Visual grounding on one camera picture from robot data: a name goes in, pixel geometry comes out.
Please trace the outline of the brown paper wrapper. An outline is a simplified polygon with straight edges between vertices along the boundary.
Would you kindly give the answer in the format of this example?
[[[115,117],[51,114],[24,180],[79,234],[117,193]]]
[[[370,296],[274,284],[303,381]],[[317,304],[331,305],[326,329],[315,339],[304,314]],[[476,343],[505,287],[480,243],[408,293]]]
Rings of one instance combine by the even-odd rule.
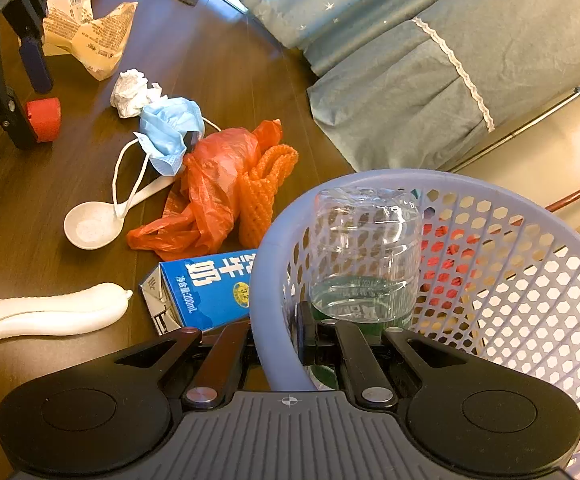
[[[131,32],[138,3],[123,2],[94,18],[91,0],[48,0],[42,50],[47,56],[70,54],[102,81],[115,72]]]

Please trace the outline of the red bottle cap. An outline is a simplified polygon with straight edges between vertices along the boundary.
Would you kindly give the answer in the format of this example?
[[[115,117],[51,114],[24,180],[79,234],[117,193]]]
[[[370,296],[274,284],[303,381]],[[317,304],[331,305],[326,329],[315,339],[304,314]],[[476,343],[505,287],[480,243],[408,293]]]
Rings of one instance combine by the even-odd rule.
[[[25,110],[38,142],[53,142],[58,139],[62,120],[61,102],[58,98],[28,101]]]

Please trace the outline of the blue milk carton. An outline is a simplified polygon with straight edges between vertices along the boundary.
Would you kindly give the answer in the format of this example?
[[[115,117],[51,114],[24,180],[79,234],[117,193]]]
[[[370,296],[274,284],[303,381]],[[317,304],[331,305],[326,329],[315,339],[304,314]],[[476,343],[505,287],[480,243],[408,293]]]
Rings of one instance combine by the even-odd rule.
[[[164,261],[140,284],[157,333],[208,332],[249,316],[254,249]]]

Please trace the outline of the clear plastic water bottle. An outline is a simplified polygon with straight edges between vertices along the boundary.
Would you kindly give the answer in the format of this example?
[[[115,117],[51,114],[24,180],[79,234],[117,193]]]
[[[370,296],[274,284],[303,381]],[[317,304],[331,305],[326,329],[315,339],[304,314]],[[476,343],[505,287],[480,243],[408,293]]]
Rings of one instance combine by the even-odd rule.
[[[400,188],[340,186],[315,198],[307,298],[314,316],[366,336],[408,328],[420,276],[422,216]]]

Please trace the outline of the white tissue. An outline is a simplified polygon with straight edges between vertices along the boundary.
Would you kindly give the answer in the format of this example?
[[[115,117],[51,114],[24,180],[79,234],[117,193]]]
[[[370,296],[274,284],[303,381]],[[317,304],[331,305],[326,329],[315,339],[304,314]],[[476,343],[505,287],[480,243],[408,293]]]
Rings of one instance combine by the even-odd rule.
[[[118,116],[125,119],[138,117],[143,107],[164,98],[162,87],[157,82],[150,84],[144,73],[130,68],[116,79],[110,104],[117,110]]]

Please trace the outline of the white brush handle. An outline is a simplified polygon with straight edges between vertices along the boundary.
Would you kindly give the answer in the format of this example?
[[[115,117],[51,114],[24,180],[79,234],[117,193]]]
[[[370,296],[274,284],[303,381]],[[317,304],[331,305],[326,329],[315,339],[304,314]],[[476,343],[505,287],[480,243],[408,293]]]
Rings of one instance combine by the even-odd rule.
[[[132,291],[102,283],[71,294],[0,299],[0,339],[88,334],[117,322]]]

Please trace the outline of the orange plastic bag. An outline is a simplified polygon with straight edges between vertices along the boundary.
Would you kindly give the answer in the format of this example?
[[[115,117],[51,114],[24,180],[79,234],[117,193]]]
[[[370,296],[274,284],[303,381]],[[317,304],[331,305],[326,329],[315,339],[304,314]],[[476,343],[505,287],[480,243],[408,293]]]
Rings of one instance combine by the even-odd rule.
[[[183,157],[183,173],[169,191],[162,217],[129,231],[128,246],[165,261],[217,252],[239,217],[239,177],[281,139],[278,119],[264,120],[252,131],[228,128],[205,136]]]

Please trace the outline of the beige plastic spoon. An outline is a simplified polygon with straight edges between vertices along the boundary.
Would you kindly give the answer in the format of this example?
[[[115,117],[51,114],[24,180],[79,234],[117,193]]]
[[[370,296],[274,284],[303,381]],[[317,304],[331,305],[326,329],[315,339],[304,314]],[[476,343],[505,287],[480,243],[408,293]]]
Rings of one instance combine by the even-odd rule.
[[[116,188],[119,165],[116,165],[112,180],[113,202],[87,202],[71,209],[63,223],[66,238],[74,246],[84,250],[96,250],[116,240],[122,233],[128,211],[175,181],[174,177],[160,176],[138,191],[145,168],[147,166],[143,166],[139,172],[128,200],[120,204],[117,201]]]

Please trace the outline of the blue surgical face mask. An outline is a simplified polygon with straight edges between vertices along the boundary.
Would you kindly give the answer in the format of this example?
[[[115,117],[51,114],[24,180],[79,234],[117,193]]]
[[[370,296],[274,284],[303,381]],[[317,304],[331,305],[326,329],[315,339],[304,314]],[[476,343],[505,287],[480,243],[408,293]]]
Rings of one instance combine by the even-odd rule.
[[[197,103],[185,98],[168,98],[141,110],[139,130],[134,133],[134,139],[122,147],[115,162],[112,200],[117,218],[124,219],[131,207],[174,183],[183,169],[183,156],[205,136],[206,126],[213,131],[220,130],[215,122],[202,115]],[[119,203],[120,164],[133,145],[140,146],[144,159],[127,200]]]

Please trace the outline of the orange foam fruit net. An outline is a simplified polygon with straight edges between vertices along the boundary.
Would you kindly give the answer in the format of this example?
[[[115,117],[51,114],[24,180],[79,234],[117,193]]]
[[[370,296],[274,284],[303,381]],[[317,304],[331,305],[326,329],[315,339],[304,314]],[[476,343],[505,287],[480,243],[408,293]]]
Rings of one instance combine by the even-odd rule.
[[[299,153],[287,144],[269,148],[256,165],[239,177],[239,242],[258,248],[273,223],[273,204],[279,188],[292,173]]]

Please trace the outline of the lavender plastic mesh basket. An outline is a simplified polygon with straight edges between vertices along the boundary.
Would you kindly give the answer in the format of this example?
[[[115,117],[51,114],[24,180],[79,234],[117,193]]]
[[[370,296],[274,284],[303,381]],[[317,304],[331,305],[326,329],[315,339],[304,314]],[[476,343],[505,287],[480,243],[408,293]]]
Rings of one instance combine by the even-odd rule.
[[[416,332],[561,388],[580,409],[580,234],[547,209],[480,180],[420,169],[348,174],[333,188],[396,188],[423,218]],[[279,214],[259,245],[250,316],[259,358],[276,390],[313,385],[295,350],[296,305],[318,270],[315,191]],[[580,444],[568,471],[580,479]]]

